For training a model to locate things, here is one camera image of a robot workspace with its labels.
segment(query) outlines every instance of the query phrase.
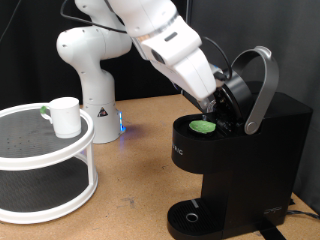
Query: white rack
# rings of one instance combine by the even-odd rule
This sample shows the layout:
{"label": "white rack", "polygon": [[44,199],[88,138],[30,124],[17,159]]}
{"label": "white rack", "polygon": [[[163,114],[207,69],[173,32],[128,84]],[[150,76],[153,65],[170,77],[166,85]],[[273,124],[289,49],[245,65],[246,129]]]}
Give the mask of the white rack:
{"label": "white rack", "polygon": [[[15,114],[17,112],[40,109],[47,103],[36,103],[21,105],[12,108],[8,108],[0,111],[0,118]],[[91,117],[84,111],[80,110],[81,117],[88,125],[87,132],[77,141],[73,142],[67,147],[60,150],[53,151],[40,156],[31,156],[24,158],[6,158],[0,156],[0,170],[2,171],[24,171],[31,169],[39,169],[54,164],[61,163],[72,157],[83,161],[88,167],[88,186],[77,197],[68,201],[60,206],[50,208],[48,210],[36,211],[36,212],[12,212],[1,209],[0,206],[0,220],[4,222],[16,223],[16,224],[31,224],[50,221],[70,212],[75,211],[77,208],[87,202],[95,192],[98,185],[98,175],[95,169],[93,160],[93,146],[92,141],[94,138],[93,121]]]}

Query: coffee maker handle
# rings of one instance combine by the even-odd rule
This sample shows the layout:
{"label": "coffee maker handle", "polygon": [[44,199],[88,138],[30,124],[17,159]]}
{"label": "coffee maker handle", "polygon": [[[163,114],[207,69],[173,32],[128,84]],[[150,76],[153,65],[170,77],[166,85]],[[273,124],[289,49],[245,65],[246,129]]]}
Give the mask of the coffee maker handle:
{"label": "coffee maker handle", "polygon": [[258,131],[279,82],[278,64],[273,58],[272,52],[266,47],[257,46],[241,53],[232,63],[232,69],[241,76],[246,65],[256,57],[262,58],[265,75],[257,100],[244,126],[244,131],[248,135]]}

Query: white mug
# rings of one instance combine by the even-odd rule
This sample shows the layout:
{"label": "white mug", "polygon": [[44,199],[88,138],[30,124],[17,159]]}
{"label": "white mug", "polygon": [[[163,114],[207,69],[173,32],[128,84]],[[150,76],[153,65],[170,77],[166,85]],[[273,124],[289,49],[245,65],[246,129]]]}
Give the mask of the white mug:
{"label": "white mug", "polygon": [[[46,114],[50,109],[51,117]],[[48,106],[40,109],[41,116],[53,124],[58,138],[73,138],[81,133],[79,100],[73,97],[63,97],[52,100]]]}

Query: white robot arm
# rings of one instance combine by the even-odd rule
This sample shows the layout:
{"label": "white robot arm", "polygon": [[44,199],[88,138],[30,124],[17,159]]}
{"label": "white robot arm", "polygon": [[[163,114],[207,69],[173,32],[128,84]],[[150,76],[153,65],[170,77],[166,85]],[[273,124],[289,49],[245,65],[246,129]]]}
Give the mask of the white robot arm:
{"label": "white robot arm", "polygon": [[[101,25],[125,30],[104,0],[76,0],[77,7]],[[119,34],[91,26],[62,32],[57,40],[60,57],[79,74],[84,110],[95,125],[94,143],[107,143],[121,133],[120,116],[115,106],[114,79],[101,69],[100,61],[127,53],[132,42],[127,34]]]}
{"label": "white robot arm", "polygon": [[140,55],[158,71],[200,103],[208,103],[207,97],[215,91],[216,81],[199,49],[200,37],[182,20],[170,0],[75,0],[75,3],[91,17],[92,23],[120,31],[126,29],[128,33],[82,27],[61,33],[57,41],[59,55],[80,76],[84,110],[95,124],[94,143],[113,141],[121,133],[114,79],[101,69],[100,60],[127,53],[131,39]]}
{"label": "white robot arm", "polygon": [[170,0],[105,0],[145,60],[201,101],[216,89],[201,39]]}

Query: mug handle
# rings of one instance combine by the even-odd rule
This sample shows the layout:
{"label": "mug handle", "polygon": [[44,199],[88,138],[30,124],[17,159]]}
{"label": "mug handle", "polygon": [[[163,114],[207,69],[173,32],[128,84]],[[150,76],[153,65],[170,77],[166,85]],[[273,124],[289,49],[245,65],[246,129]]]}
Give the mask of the mug handle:
{"label": "mug handle", "polygon": [[42,107],[40,108],[40,113],[41,113],[41,116],[42,116],[44,119],[49,120],[50,123],[52,124],[52,118],[46,114],[46,110],[47,110],[47,109],[50,109],[50,108],[49,108],[49,107],[46,107],[46,106],[42,106]]}

